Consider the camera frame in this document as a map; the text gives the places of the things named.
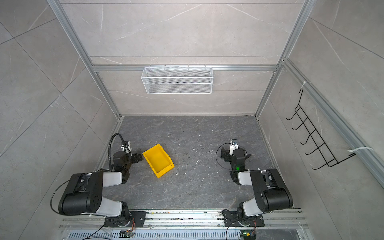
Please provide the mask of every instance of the aluminum profile bar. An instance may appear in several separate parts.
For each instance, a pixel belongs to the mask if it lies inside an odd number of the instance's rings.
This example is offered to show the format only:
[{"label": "aluminum profile bar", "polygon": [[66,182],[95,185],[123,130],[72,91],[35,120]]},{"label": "aluminum profile bar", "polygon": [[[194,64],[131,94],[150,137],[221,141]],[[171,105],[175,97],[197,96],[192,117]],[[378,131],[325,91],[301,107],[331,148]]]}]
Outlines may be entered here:
[{"label": "aluminum profile bar", "polygon": [[94,71],[143,71],[147,67],[210,67],[214,71],[275,71],[277,66],[270,64],[255,65],[93,65]]},{"label": "aluminum profile bar", "polygon": [[307,19],[310,15],[315,3],[316,3],[316,0],[306,0],[303,3],[303,7],[301,8],[301,11],[299,13],[299,16],[297,17],[296,23],[293,26],[291,35],[289,36],[288,41],[284,47],[284,50],[280,56],[279,62],[277,64],[279,67],[278,67],[277,71],[272,75],[272,77],[268,83],[268,86],[264,92],[264,95],[263,95],[262,99],[260,100],[259,106],[257,107],[257,110],[255,112],[256,118],[260,117],[260,114],[263,111],[266,102],[268,101],[268,98],[272,92],[272,89],[275,86],[277,79],[280,76],[282,61],[284,58],[289,57],[289,55],[291,54],[292,49],[293,49],[297,39],[299,38],[299,35],[300,35],[301,31],[303,30],[304,25],[307,22]]}]

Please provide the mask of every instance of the aluminum rail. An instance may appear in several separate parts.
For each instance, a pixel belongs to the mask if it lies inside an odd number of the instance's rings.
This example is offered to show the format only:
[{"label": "aluminum rail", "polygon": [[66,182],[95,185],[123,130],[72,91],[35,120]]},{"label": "aluminum rail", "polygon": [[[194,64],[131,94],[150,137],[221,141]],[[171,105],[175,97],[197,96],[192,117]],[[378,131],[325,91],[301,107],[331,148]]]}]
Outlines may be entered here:
[{"label": "aluminum rail", "polygon": [[256,118],[260,117],[260,114],[263,111],[266,102],[268,101],[268,98],[272,92],[272,89],[275,86],[277,79],[280,76],[282,61],[284,58],[289,57],[289,55],[291,54],[292,49],[293,49],[297,39],[299,38],[299,35],[300,35],[301,31],[303,30],[304,25],[307,22],[307,19],[310,15],[315,3],[316,3],[316,0],[306,0],[303,3],[303,7],[301,8],[301,11],[299,13],[299,16],[297,17],[296,23],[293,26],[293,30],[291,32],[291,35],[289,36],[288,41],[284,47],[283,53],[280,56],[279,62],[277,64],[278,65],[277,71],[273,73],[273,75],[272,75],[272,77],[268,83],[268,86],[267,86],[266,90],[264,91],[264,95],[263,95],[263,97],[259,103],[259,106],[257,107],[257,110],[255,112]]},{"label": "aluminum rail", "polygon": [[74,31],[74,28],[71,22],[69,21],[68,16],[65,14],[65,11],[61,3],[59,2],[59,0],[47,0],[47,2],[51,6],[52,11],[55,13],[65,33],[67,34],[68,38],[70,39],[71,43],[73,44],[74,48],[79,54],[85,67],[91,74],[91,77],[95,81],[97,87],[100,89],[101,93],[103,94],[106,102],[108,103],[115,117],[119,119],[121,114],[119,113],[119,110],[116,104],[114,103],[111,95],[109,94],[107,88],[104,86],[100,76],[92,69],[91,59],[89,58],[89,55],[87,54],[84,46],[81,44],[80,39],[78,38],[76,32]]},{"label": "aluminum rail", "polygon": [[93,65],[94,71],[143,71],[146,67],[210,67],[214,71],[276,71],[277,65]]},{"label": "aluminum rail", "polygon": [[[222,209],[140,209],[139,211],[147,212],[143,229],[227,229],[221,214]],[[272,211],[271,214],[263,214],[263,218],[265,226],[258,229],[308,229],[301,209]],[[85,230],[103,221],[103,218],[95,218],[95,216],[68,216],[64,217],[59,228]],[[234,228],[253,229],[253,227]]]}]

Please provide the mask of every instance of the gray tile wall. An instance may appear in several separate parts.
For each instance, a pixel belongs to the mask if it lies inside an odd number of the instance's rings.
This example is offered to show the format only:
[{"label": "gray tile wall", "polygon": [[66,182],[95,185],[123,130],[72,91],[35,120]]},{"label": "gray tile wall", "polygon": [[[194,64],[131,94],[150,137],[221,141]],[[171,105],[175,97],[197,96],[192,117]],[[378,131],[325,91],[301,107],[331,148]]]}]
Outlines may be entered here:
[{"label": "gray tile wall", "polygon": [[121,114],[253,115],[271,71],[216,71],[211,94],[147,94],[139,71],[100,72]]},{"label": "gray tile wall", "polygon": [[290,59],[384,159],[384,2],[319,0]]},{"label": "gray tile wall", "polygon": [[[317,1],[290,59],[384,159],[383,10],[384,3],[376,0]],[[315,239],[382,239],[384,190],[365,165],[352,157],[332,168],[312,169],[324,160],[318,151],[304,154],[316,147],[311,139],[300,144],[308,134],[303,126],[292,130],[301,123],[297,116],[287,120],[299,89],[284,71],[260,118],[295,206],[303,208]],[[348,145],[306,94],[301,105],[335,157],[346,158]],[[320,143],[319,136],[315,141]]]},{"label": "gray tile wall", "polygon": [[50,239],[52,192],[116,119],[45,0],[0,3],[0,76],[0,239]]},{"label": "gray tile wall", "polygon": [[[276,64],[303,1],[63,0],[94,64]],[[101,72],[121,114],[253,115],[271,72],[215,72],[212,94],[148,95]]]},{"label": "gray tile wall", "polygon": [[[314,142],[309,139],[302,145],[308,137],[304,126],[292,130],[300,125],[300,119],[295,116],[287,120],[295,113],[299,90],[300,84],[284,70],[260,118],[295,207],[303,209],[315,239],[381,239],[384,189],[357,156],[331,168],[312,169],[323,165],[323,158],[318,151],[305,154],[315,150]],[[347,143],[306,93],[300,103],[336,159],[346,158],[350,154]],[[313,130],[308,121],[305,124]],[[319,135],[314,134],[314,139],[320,145]],[[321,149],[331,160],[330,152]]]}]

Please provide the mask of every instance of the black wire rack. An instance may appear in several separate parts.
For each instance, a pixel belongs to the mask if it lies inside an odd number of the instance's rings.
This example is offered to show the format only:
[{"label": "black wire rack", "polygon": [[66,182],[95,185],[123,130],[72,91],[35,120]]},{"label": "black wire rack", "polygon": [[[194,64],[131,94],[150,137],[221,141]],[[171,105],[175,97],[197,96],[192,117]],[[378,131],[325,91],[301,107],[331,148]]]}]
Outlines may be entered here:
[{"label": "black wire rack", "polygon": [[[321,136],[321,134],[319,133],[319,131],[317,130],[317,128],[313,125],[313,123],[312,123],[312,121],[309,119],[308,115],[304,112],[304,109],[300,106],[301,97],[302,97],[302,95],[303,95],[303,89],[300,89],[299,94],[300,94],[300,99],[299,99],[299,103],[298,103],[297,106],[295,107],[295,114],[294,114],[291,118],[287,118],[287,120],[291,120],[295,115],[297,115],[297,116],[299,117],[300,121],[301,121],[301,124],[300,124],[296,129],[293,129],[293,128],[292,128],[292,130],[295,131],[295,130],[299,129],[301,126],[304,126],[305,129],[307,130],[308,134],[309,134],[308,137],[307,137],[307,140],[305,141],[305,143],[300,142],[300,144],[305,145],[305,144],[308,142],[309,138],[311,138],[312,141],[314,142],[314,144],[316,145],[316,149],[315,149],[315,150],[313,150],[313,151],[310,152],[310,153],[304,153],[304,154],[305,154],[305,155],[310,155],[310,154],[314,153],[316,150],[319,150],[321,156],[323,157],[323,159],[324,159],[324,161],[325,161],[325,164],[321,165],[321,166],[318,167],[318,168],[312,168],[312,169],[313,169],[313,170],[318,170],[318,169],[324,167],[325,165],[327,165],[328,167],[333,167],[333,166],[335,166],[335,165],[337,165],[337,164],[340,164],[340,163],[344,162],[344,161],[347,160],[348,158],[351,158],[351,157],[355,156],[356,154],[355,154],[355,153],[352,153],[352,154],[348,155],[347,158],[345,158],[345,159],[343,159],[343,160],[341,160],[341,161],[338,161],[338,160],[336,159],[336,157],[333,155],[332,151],[329,149],[328,145],[327,145],[326,142],[324,141],[323,137]],[[303,114],[305,115],[304,120],[303,120],[303,118],[300,117],[300,115],[298,114],[298,111],[299,111],[299,110],[301,110],[301,111],[303,112]],[[307,126],[305,125],[305,122],[309,122],[308,124],[311,124],[314,130],[313,130],[313,131],[309,131],[308,128],[310,127],[310,125],[307,127]],[[313,135],[314,135],[315,133],[317,133],[317,134],[319,135],[319,137],[321,138],[321,142],[320,142],[319,144],[316,143],[316,141],[315,141],[314,138],[313,138]],[[327,161],[326,158],[324,157],[324,154],[323,154],[322,149],[321,149],[321,147],[323,147],[323,146],[324,146],[324,148],[326,148],[326,149],[331,153],[331,155],[332,155],[332,159],[331,159],[330,161]]]}]

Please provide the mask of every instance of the metal base plate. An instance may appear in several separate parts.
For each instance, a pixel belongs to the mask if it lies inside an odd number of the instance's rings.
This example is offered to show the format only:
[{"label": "metal base plate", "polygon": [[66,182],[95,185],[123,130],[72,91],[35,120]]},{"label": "metal base plate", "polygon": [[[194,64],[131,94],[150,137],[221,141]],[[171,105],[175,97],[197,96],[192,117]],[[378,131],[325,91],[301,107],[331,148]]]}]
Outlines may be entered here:
[{"label": "metal base plate", "polygon": [[[130,211],[132,218],[135,219],[135,227],[144,227],[146,211]],[[124,226],[126,228],[132,227],[133,221],[130,221],[128,225]],[[117,227],[115,222],[104,222],[104,227]]]},{"label": "metal base plate", "polygon": [[[236,221],[237,217],[237,211],[223,211],[224,216],[224,224],[226,227],[254,227],[255,223],[253,219],[250,221],[249,225],[241,225],[239,221]],[[258,217],[255,216],[254,220],[256,221],[256,227],[263,227],[264,225],[264,219],[263,216],[260,215]]]}]

